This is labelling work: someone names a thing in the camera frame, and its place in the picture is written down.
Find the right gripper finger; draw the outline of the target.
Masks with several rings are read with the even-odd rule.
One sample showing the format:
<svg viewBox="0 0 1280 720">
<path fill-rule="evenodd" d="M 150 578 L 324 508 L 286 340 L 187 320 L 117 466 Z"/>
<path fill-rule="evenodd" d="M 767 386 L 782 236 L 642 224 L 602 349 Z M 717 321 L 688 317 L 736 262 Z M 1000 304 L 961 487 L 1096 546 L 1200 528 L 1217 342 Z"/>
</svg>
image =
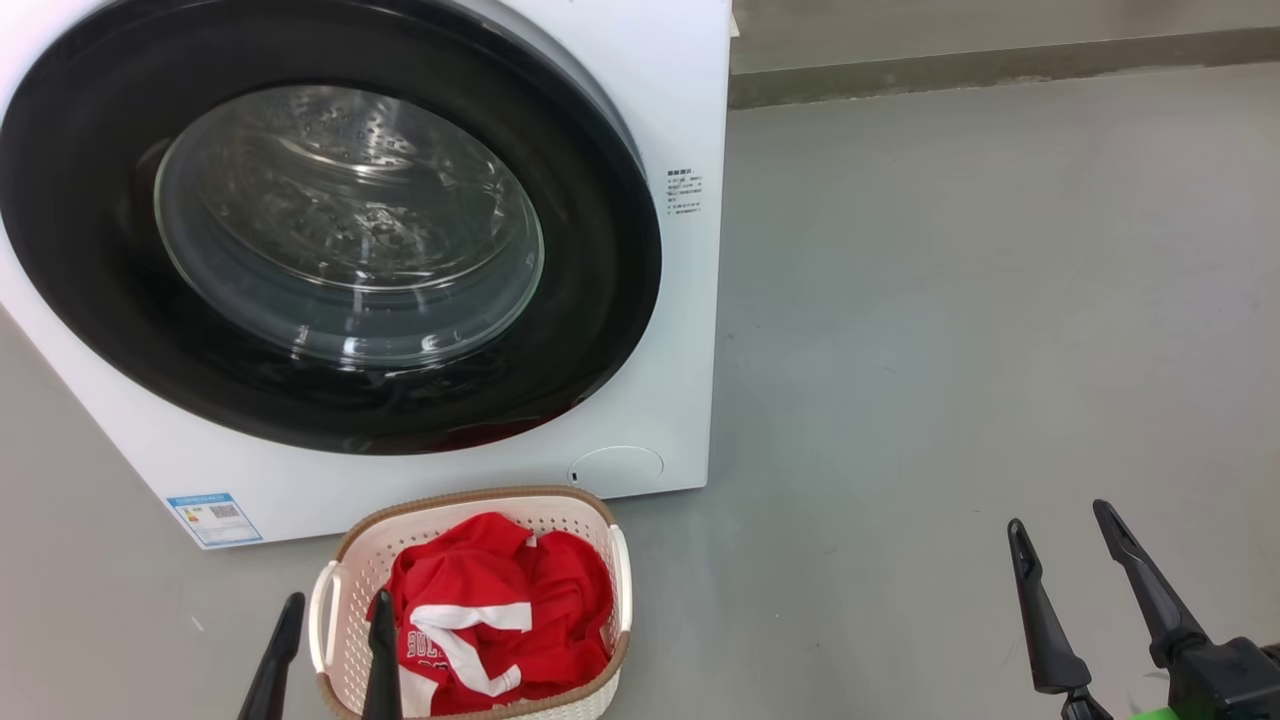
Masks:
<svg viewBox="0 0 1280 720">
<path fill-rule="evenodd" d="M 1092 503 L 1111 559 L 1125 571 L 1149 633 L 1156 667 L 1170 669 L 1185 651 L 1208 644 L 1204 628 L 1181 601 L 1117 510 L 1106 500 Z"/>
<path fill-rule="evenodd" d="M 1023 521 L 1007 524 L 1018 602 L 1033 687 L 1041 694 L 1062 696 L 1061 719 L 1111 719 L 1089 692 L 1091 671 L 1073 651 L 1043 585 L 1043 568 Z"/>
</svg>

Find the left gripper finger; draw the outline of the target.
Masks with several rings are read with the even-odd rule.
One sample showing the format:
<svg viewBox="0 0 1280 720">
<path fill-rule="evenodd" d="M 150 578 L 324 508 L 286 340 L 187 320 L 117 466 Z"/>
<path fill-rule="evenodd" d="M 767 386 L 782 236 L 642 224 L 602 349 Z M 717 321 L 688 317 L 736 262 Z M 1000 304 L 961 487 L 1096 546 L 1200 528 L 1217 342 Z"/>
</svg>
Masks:
<svg viewBox="0 0 1280 720">
<path fill-rule="evenodd" d="M 289 669 L 300 648 L 305 609 L 303 592 L 285 598 L 238 712 L 239 720 L 283 719 Z"/>
<path fill-rule="evenodd" d="M 361 719 L 403 719 L 399 664 L 396 653 L 397 629 L 390 593 L 379 591 L 372 601 L 367 644 L 371 652 L 370 670 Z"/>
</svg>

